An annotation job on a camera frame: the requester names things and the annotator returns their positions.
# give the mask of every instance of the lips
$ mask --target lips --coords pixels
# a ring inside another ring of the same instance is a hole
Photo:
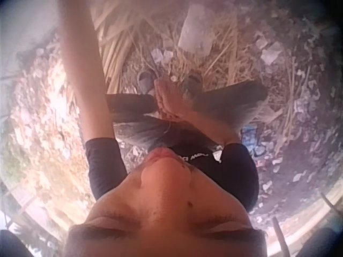
[[[168,148],[156,148],[145,157],[144,162],[155,162],[161,158],[173,158],[180,160],[179,156],[177,156],[172,150]]]

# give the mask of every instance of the jeans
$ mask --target jeans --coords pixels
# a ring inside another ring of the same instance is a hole
[[[193,110],[228,124],[234,131],[250,123],[267,100],[267,89],[245,81],[195,96]],[[190,143],[208,148],[217,144],[188,123],[176,123],[146,114],[158,110],[151,95],[107,95],[116,138],[152,150]]]

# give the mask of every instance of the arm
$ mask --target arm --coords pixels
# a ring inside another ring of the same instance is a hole
[[[176,85],[168,78],[157,80],[155,82],[155,89],[159,107],[166,113],[189,122],[220,145],[225,146],[230,143],[240,143],[240,138],[237,133],[227,124],[193,111],[193,102],[188,99],[183,99]]]
[[[114,138],[99,46],[86,0],[58,0],[65,71],[80,109],[85,141]]]

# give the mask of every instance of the shirt sleeve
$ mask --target shirt sleeve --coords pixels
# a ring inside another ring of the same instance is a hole
[[[86,142],[89,179],[96,200],[117,187],[127,176],[118,142],[114,138],[95,138]]]
[[[221,170],[225,173],[221,183],[223,189],[251,211],[257,202],[259,182],[256,165],[247,148],[240,143],[225,146],[221,154]]]

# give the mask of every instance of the skin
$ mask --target skin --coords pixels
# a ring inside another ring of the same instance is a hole
[[[84,139],[115,138],[87,4],[58,0],[58,7],[62,57]],[[165,78],[156,81],[167,112],[220,144],[239,142],[227,125],[192,111],[192,103],[168,85]],[[253,231],[237,199],[171,150],[158,148],[96,202],[84,224],[71,228],[65,256],[265,256],[263,243],[218,234],[242,230]]]

